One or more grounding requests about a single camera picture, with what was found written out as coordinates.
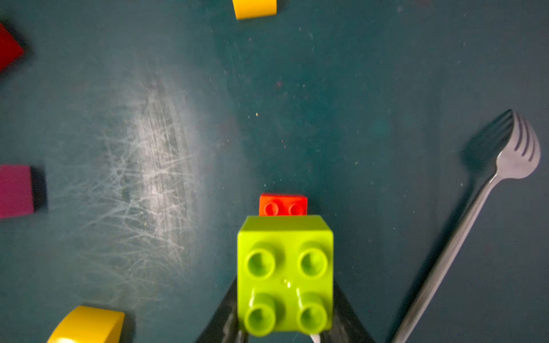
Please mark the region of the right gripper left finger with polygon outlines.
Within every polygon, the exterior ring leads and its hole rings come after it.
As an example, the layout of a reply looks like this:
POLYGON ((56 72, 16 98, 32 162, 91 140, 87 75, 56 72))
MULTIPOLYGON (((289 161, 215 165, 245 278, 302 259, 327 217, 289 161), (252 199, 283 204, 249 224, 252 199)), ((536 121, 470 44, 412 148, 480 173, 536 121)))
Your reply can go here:
POLYGON ((248 334, 239 327, 237 305, 237 279, 234 279, 210 322, 195 342, 248 342, 248 334))

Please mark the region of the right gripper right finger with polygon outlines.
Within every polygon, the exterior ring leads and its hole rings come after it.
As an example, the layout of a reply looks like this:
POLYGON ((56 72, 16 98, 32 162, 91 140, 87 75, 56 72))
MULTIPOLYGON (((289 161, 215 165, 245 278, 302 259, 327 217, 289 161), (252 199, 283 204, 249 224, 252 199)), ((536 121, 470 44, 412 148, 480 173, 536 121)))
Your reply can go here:
POLYGON ((375 343, 337 282, 334 283, 333 307, 333 325, 320 334, 321 343, 375 343))

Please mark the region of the green brick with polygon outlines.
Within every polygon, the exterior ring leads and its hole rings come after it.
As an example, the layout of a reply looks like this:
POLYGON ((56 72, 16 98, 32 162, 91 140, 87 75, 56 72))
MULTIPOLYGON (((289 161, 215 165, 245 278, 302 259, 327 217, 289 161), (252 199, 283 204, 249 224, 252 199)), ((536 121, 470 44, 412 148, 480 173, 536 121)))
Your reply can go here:
POLYGON ((319 215, 249 216, 237 235, 237 316, 256 337, 333 325, 334 234, 319 215))

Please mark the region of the small red brick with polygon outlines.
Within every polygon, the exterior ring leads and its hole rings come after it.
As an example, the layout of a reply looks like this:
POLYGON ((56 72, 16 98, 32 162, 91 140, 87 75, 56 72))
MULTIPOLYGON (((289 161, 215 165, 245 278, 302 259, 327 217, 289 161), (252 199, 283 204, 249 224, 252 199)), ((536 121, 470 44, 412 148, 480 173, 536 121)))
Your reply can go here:
POLYGON ((298 194, 260 195, 259 215, 264 217, 307 215, 308 198, 298 194))

